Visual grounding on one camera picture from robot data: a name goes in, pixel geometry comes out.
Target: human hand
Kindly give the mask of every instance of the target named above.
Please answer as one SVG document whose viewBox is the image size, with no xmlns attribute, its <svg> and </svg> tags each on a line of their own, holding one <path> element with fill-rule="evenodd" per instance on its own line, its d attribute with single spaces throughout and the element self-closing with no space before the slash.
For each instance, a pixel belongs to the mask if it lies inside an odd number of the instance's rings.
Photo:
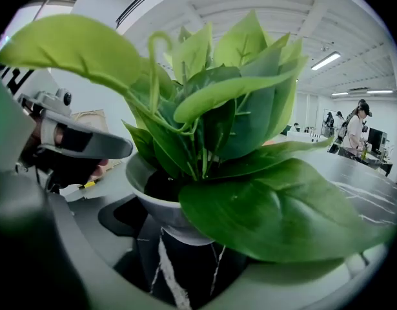
<svg viewBox="0 0 397 310">
<path fill-rule="evenodd" d="M 42 119 L 40 116 L 34 116 L 32 117 L 34 121 L 36 122 L 35 129 L 33 133 L 30 135 L 24 150 L 30 150 L 33 148 L 36 148 L 38 145 L 41 144 L 41 126 L 42 126 Z M 62 139 L 63 139 L 63 129 L 59 126 L 55 128 L 54 131 L 54 141 L 55 145 L 60 145 L 62 144 Z M 96 178 L 102 177 L 105 173 L 105 166 L 108 165 L 108 160 L 102 160 L 98 163 L 97 167 L 89 177 L 88 181 L 95 180 Z"/>
</svg>

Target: black table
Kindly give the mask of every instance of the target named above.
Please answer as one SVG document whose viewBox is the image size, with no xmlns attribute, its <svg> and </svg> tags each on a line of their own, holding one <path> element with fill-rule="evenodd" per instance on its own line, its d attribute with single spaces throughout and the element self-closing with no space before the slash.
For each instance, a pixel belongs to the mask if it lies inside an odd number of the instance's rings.
<svg viewBox="0 0 397 310">
<path fill-rule="evenodd" d="M 366 158 L 362 159 L 361 158 L 361 155 L 363 154 L 362 150 L 357 150 L 354 148 L 340 147 L 338 154 L 340 156 L 344 156 L 346 158 L 350 158 L 351 160 L 354 160 L 354 161 L 357 161 L 364 165 L 367 165 L 368 167 L 375 169 L 375 170 L 377 168 L 381 168 L 383 171 L 386 172 L 385 177 L 388 177 L 389 173 L 391 173 L 391 170 L 392 170 L 392 166 L 393 166 L 392 163 L 387 163 L 385 161 L 381 162 L 378 159 L 374 160 L 368 156 L 366 156 Z"/>
</svg>

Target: white shirt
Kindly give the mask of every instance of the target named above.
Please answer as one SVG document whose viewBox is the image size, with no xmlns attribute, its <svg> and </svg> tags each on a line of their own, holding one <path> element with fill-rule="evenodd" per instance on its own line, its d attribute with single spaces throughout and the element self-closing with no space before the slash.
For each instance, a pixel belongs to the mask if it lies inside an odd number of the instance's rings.
<svg viewBox="0 0 397 310">
<path fill-rule="evenodd" d="M 363 128 L 362 124 L 363 120 L 358 117 L 358 115 L 354 115 L 347 125 L 347 132 L 346 135 L 343 139 L 343 147 L 347 148 L 356 148 L 356 144 L 354 144 L 350 136 L 354 136 L 356 139 L 357 143 L 360 141 L 360 136 L 361 136 L 361 130 Z"/>
<path fill-rule="evenodd" d="M 345 119 L 343 117 L 338 116 L 336 118 L 336 130 L 340 130 L 341 125 L 343 124 L 344 121 Z"/>
</svg>

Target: fluorescent light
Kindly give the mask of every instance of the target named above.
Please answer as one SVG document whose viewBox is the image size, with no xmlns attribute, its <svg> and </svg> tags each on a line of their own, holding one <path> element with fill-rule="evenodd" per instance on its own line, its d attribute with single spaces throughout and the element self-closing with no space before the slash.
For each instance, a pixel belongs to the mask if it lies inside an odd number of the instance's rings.
<svg viewBox="0 0 397 310">
<path fill-rule="evenodd" d="M 329 56 L 325 57 L 320 62 L 318 62 L 314 66 L 312 66 L 312 70 L 318 70 L 321 67 L 324 67 L 325 65 L 334 61 L 335 59 L 338 59 L 340 56 L 341 56 L 340 53 L 333 52 L 332 54 L 330 54 Z"/>
<path fill-rule="evenodd" d="M 366 93 L 368 94 L 385 94 L 385 93 L 393 93 L 392 90 L 368 90 Z"/>
</svg>

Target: black soil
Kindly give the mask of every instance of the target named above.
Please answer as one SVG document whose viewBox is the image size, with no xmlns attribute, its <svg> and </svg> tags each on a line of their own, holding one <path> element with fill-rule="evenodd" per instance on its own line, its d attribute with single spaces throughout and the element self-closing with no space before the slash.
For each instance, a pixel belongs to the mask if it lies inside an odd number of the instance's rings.
<svg viewBox="0 0 397 310">
<path fill-rule="evenodd" d="M 185 184 L 185 180 L 175 180 L 166 172 L 156 171 L 148 179 L 144 193 L 160 200 L 178 202 L 178 194 Z"/>
</svg>

